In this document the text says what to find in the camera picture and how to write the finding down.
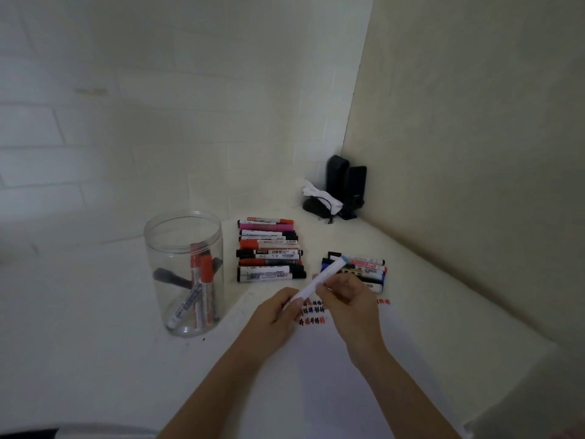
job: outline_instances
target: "person's right hand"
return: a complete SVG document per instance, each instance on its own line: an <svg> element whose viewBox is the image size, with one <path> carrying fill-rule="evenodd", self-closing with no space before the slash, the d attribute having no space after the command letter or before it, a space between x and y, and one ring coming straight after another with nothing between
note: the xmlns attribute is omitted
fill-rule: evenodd
<svg viewBox="0 0 585 439"><path fill-rule="evenodd" d="M335 274L324 285L317 286L317 295L330 310L349 357L358 369L387 352L376 295L361 280L350 273Z"/></svg>

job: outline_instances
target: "transparent plastic jar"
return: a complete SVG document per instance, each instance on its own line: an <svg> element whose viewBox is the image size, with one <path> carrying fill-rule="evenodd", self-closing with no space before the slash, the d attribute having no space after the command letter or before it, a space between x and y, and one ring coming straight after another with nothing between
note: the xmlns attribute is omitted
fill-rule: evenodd
<svg viewBox="0 0 585 439"><path fill-rule="evenodd" d="M158 309L165 328L199 336L223 317L221 221L205 211L157 215L144 227Z"/></svg>

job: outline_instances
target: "row of markers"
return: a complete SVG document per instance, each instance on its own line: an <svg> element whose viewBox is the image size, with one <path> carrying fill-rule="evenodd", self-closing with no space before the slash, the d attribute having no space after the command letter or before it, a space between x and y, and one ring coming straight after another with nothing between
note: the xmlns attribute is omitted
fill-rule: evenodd
<svg viewBox="0 0 585 439"><path fill-rule="evenodd" d="M329 251L327 258L321 260L321 271L342 255L349 259L349 262L340 269L339 273L354 274L377 294L384 291L384 281L386 280L386 272L388 272L388 268L384 266L386 263L384 259L372 259Z"/></svg>
<svg viewBox="0 0 585 439"><path fill-rule="evenodd" d="M293 220L248 217L238 228L238 282L307 278Z"/></svg>

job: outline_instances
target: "person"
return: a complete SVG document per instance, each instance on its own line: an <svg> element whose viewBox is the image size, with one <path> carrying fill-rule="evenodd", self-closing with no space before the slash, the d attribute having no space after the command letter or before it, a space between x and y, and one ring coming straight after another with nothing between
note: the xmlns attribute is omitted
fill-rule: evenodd
<svg viewBox="0 0 585 439"><path fill-rule="evenodd" d="M211 369L158 439L215 439L240 391L294 331L302 299L283 288L261 303L231 347ZM349 358L374 393L396 439L460 436L388 352L376 295L353 274L335 274L317 288L345 341Z"/></svg>

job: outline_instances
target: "hand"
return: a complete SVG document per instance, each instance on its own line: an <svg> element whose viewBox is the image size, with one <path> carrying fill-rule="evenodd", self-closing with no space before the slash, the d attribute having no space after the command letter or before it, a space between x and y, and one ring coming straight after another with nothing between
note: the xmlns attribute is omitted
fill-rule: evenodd
<svg viewBox="0 0 585 439"><path fill-rule="evenodd" d="M231 346L239 359L260 366L294 331L292 321L303 308L303 299L297 298L283 311L282 307L298 290L283 288L258 305L254 314Z"/></svg>
<svg viewBox="0 0 585 439"><path fill-rule="evenodd" d="M335 274L317 286L317 295L330 310L356 368L387 352L376 295L361 280L350 273Z"/></svg>

